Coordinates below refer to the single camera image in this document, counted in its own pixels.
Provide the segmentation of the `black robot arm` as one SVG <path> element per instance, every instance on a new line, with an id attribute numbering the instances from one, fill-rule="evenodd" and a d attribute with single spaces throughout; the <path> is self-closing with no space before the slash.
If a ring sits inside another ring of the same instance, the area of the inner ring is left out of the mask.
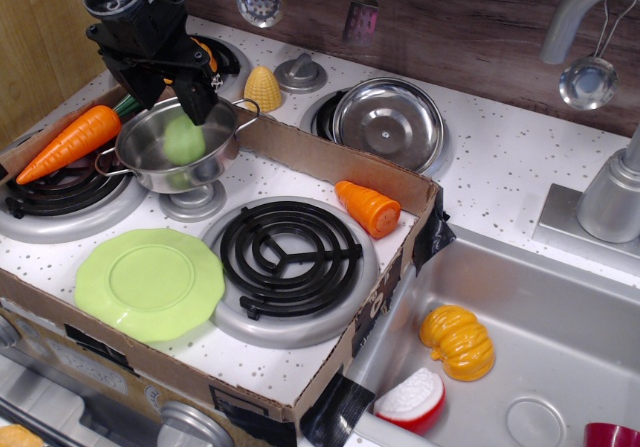
<path id="1" fill-rule="evenodd" d="M 211 57 L 187 33 L 186 0 L 83 0 L 96 20 L 86 31 L 115 80 L 144 108 L 166 82 L 191 121 L 202 125 L 218 102 Z"/>

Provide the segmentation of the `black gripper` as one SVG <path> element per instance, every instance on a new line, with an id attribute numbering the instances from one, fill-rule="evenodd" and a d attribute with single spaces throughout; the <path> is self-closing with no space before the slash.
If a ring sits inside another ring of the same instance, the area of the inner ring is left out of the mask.
<path id="1" fill-rule="evenodd" d="M 151 109 L 166 85 L 171 85 L 193 124 L 207 122 L 218 95 L 203 72 L 208 56 L 186 31 L 182 4 L 142 0 L 117 7 L 110 3 L 96 18 L 87 37 L 99 46 L 114 78 L 142 107 Z"/>

